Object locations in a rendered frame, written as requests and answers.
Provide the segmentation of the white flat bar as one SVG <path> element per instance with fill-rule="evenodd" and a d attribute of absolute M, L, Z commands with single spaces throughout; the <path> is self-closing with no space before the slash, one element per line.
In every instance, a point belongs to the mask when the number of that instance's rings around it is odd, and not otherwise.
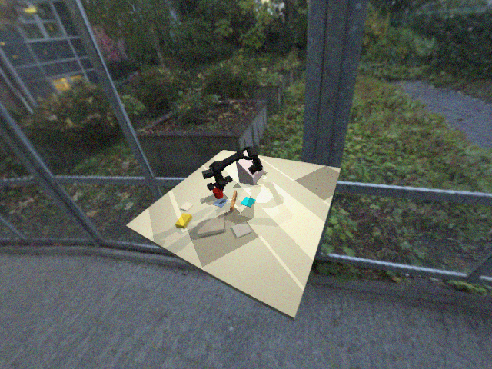
<path fill-rule="evenodd" d="M 186 202 L 180 209 L 183 211 L 189 211 L 192 207 L 193 207 L 193 204 Z"/>

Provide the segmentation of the dark red cup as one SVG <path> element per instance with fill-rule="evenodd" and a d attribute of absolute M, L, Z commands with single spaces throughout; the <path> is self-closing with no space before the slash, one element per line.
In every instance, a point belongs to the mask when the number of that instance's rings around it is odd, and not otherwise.
<path fill-rule="evenodd" d="M 223 195 L 222 188 L 221 188 L 221 190 L 219 190 L 219 188 L 216 188 L 216 187 L 215 187 L 215 188 L 214 188 L 214 190 L 212 190 L 212 191 L 213 191 L 213 193 L 214 193 L 214 196 L 215 196 L 217 199 L 221 199 L 221 198 L 223 198 L 223 196 L 224 196 L 224 195 Z"/>

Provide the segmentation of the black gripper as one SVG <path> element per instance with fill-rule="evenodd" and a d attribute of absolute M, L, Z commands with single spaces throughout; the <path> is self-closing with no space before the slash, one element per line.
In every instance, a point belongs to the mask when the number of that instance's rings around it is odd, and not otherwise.
<path fill-rule="evenodd" d="M 214 176 L 215 182 L 216 182 L 216 180 L 221 179 L 221 178 L 223 178 L 222 174 L 221 174 L 221 176 L 219 176 L 219 177 L 215 177 L 215 176 Z M 228 179 L 228 182 L 229 182 L 229 183 L 233 181 L 233 179 L 232 179 L 232 177 L 231 177 L 231 176 L 226 176 L 226 177 L 224 177 L 224 178 L 225 178 L 225 179 Z M 217 183 L 214 183 L 214 184 L 209 183 L 209 184 L 207 184 L 207 188 L 209 189 L 209 191 L 214 190 L 214 187 L 219 188 L 219 185 L 218 185 Z M 219 190 L 221 190 L 221 188 L 219 188 Z"/>

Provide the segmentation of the yellow rectangular bar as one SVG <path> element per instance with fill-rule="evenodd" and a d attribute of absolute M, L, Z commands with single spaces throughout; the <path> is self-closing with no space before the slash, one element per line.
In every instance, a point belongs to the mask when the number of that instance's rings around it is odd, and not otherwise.
<path fill-rule="evenodd" d="M 175 226 L 177 228 L 186 228 L 188 223 L 191 221 L 192 215 L 191 214 L 183 214 L 175 223 Z"/>

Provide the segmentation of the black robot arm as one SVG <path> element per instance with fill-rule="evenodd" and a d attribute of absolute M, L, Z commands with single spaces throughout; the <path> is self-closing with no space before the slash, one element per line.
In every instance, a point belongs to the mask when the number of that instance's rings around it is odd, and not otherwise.
<path fill-rule="evenodd" d="M 246 150 L 248 153 L 248 156 L 244 155 L 243 151 Z M 222 161 L 214 161 L 211 165 L 209 165 L 209 169 L 202 171 L 203 178 L 211 178 L 212 176 L 219 177 L 221 176 L 221 172 L 227 167 L 228 165 L 240 160 L 240 159 L 245 159 L 245 160 L 253 160 L 252 163 L 253 165 L 248 168 L 248 170 L 254 174 L 256 171 L 261 171 L 262 170 L 262 163 L 260 158 L 258 158 L 258 154 L 255 151 L 254 146 L 247 146 L 243 150 L 237 151 L 237 153 L 229 156 L 228 158 L 222 160 Z M 225 187 L 228 184 L 228 179 L 218 179 L 216 180 L 216 183 L 219 185 L 219 188 Z"/>

